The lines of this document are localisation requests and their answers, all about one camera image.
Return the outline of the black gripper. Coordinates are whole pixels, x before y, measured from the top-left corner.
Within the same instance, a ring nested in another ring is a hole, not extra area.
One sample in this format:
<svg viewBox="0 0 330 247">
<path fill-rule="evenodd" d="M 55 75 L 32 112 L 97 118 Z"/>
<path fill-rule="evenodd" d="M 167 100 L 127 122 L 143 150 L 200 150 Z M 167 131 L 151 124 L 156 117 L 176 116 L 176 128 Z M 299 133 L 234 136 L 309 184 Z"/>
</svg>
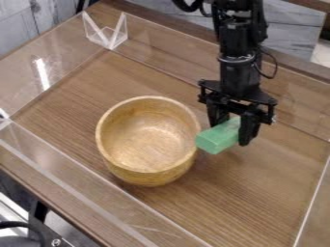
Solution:
<svg viewBox="0 0 330 247">
<path fill-rule="evenodd" d="M 260 124 L 271 124 L 276 100 L 260 89 L 262 56 L 222 57 L 220 79 L 199 81 L 199 102 L 206 105 L 210 126 L 240 116 L 238 143 L 244 147 L 258 136 Z"/>
</svg>

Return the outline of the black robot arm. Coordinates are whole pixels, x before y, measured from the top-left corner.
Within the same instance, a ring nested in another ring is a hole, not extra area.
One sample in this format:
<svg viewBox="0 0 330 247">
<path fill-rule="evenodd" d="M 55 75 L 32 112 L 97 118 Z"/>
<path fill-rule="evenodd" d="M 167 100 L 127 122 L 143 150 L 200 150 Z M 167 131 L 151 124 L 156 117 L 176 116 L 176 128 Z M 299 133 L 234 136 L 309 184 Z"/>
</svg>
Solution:
<svg viewBox="0 0 330 247">
<path fill-rule="evenodd" d="M 262 43 L 268 38 L 263 0 L 171 0 L 186 13 L 200 12 L 212 19 L 219 42 L 219 72 L 216 80 L 200 80 L 199 102 L 206 105 L 208 123 L 226 124 L 239 116 L 238 143 L 250 144 L 260 126 L 271 124 L 276 100 L 262 91 L 260 79 L 275 78 L 262 71 L 268 52 Z"/>
</svg>

